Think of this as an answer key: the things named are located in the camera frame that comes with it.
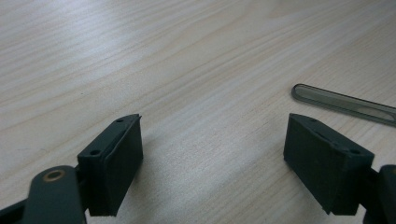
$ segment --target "light wood grain surface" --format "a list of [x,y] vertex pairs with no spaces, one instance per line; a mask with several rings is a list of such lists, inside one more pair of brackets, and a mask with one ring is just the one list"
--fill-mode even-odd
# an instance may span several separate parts
[[396,163],[396,129],[291,99],[305,83],[396,106],[396,2],[0,2],[0,208],[139,113],[145,159],[89,223],[361,223],[283,161],[289,113]]

